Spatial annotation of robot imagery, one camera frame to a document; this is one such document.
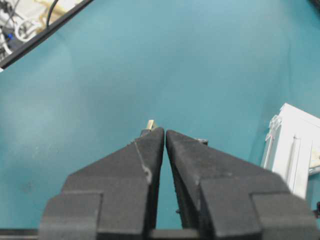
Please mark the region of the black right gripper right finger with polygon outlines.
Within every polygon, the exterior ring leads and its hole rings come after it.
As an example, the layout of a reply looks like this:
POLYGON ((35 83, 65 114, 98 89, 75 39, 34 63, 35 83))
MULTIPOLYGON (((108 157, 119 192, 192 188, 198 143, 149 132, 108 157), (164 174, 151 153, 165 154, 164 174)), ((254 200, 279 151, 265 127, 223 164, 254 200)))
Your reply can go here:
POLYGON ((198 229, 214 240, 315 240, 316 219, 280 175, 168 130, 172 169, 198 229))

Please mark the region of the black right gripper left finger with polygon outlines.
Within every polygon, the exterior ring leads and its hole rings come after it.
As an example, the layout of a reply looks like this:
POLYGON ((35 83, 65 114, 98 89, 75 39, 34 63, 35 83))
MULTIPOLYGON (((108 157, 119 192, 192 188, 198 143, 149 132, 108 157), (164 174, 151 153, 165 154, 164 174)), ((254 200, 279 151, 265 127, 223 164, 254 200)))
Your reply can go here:
POLYGON ((46 204, 39 239, 145 239, 156 226, 164 140, 158 127, 70 174, 46 204))

